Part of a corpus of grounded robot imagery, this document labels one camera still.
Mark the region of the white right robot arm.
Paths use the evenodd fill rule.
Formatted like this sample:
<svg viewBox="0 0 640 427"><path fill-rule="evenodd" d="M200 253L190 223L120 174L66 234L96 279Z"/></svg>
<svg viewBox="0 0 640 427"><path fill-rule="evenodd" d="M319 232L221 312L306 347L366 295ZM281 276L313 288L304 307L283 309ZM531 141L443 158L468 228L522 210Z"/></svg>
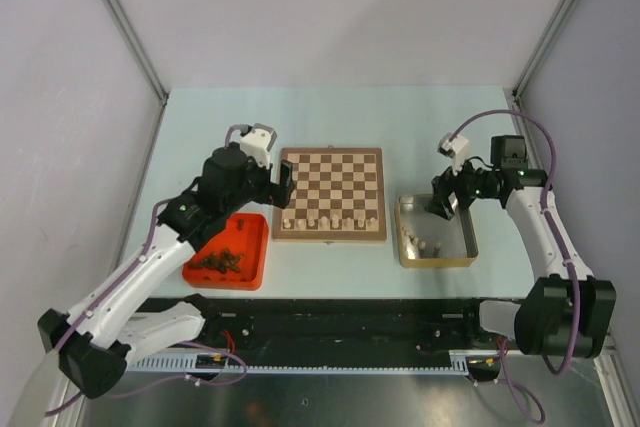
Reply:
<svg viewBox="0 0 640 427"><path fill-rule="evenodd" d="M548 175L531 167L521 136L495 136L486 167L475 167L469 141L446 134L439 152L451 165L432 180L427 210L446 220L476 200L496 200L515 224L534 285L517 302L484 300L463 320L461 335L484 348L497 334L527 355L593 358L600 354L616 303L616 290L586 266L558 215Z"/></svg>

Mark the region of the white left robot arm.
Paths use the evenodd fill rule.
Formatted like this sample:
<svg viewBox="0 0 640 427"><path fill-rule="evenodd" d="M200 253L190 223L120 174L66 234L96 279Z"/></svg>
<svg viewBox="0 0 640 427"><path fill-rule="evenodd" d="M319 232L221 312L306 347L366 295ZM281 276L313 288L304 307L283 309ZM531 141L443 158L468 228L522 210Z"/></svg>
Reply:
<svg viewBox="0 0 640 427"><path fill-rule="evenodd" d="M222 233L229 218L245 205L285 208L295 188L293 167L260 165L238 143L216 149L202 173L178 196L152 210L145 242L98 288L67 312L48 309L37 326L47 352L56 352L60 371L89 399L109 392L138 359L193 340L207 347L221 334L221 323L191 296L152 315L141 331L123 329L137 309L179 266Z"/></svg>

